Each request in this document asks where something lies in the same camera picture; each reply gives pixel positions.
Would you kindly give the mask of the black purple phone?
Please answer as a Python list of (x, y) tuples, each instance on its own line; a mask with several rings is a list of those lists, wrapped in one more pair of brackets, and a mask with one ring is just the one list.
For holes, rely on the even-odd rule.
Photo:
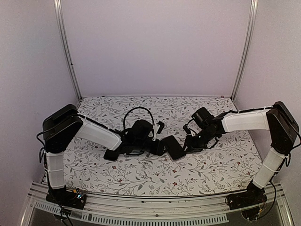
[(172, 160), (177, 161), (186, 156), (184, 149), (174, 136), (168, 136), (162, 142)]

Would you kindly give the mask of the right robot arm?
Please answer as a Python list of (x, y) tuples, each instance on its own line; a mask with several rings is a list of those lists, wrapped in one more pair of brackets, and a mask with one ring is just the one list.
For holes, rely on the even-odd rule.
[(184, 125), (187, 133), (184, 141), (186, 153), (199, 152), (208, 149), (208, 143), (216, 141), (226, 133), (240, 130), (268, 130), (271, 137), (270, 150), (258, 173), (248, 185), (249, 191), (243, 195), (247, 205), (254, 205), (261, 198), (261, 191), (277, 174), (290, 152), (297, 148), (295, 141), (300, 139), (299, 126), (281, 101), (263, 108), (242, 111), (223, 112), (213, 116), (205, 107), (199, 108), (192, 120), (199, 126), (199, 133), (192, 133), (188, 125)]

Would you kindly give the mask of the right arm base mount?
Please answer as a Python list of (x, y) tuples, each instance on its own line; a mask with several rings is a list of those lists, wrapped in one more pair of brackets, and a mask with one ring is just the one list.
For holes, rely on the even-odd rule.
[(225, 203), (229, 206), (230, 210), (240, 209), (244, 207), (253, 206), (256, 204), (264, 203), (267, 201), (267, 196), (264, 189), (247, 190), (242, 193), (229, 194)]

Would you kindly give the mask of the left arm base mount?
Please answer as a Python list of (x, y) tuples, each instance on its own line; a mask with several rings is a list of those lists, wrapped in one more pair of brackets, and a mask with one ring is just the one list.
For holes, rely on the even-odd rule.
[(65, 187), (48, 190), (46, 201), (65, 207), (83, 210), (86, 204), (86, 191), (78, 188), (69, 191)]

